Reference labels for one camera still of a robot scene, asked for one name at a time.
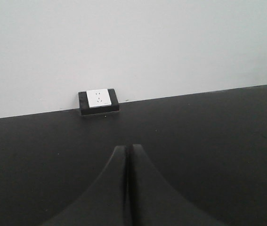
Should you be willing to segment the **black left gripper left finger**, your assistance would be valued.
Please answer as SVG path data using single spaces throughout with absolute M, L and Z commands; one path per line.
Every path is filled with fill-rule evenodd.
M 123 226 L 127 192 L 127 148 L 116 146 L 90 187 L 44 226 Z

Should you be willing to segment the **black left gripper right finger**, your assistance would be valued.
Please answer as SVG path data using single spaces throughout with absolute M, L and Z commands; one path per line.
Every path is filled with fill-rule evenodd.
M 176 191 L 153 165 L 142 145 L 129 148 L 128 186 L 135 226 L 222 226 Z

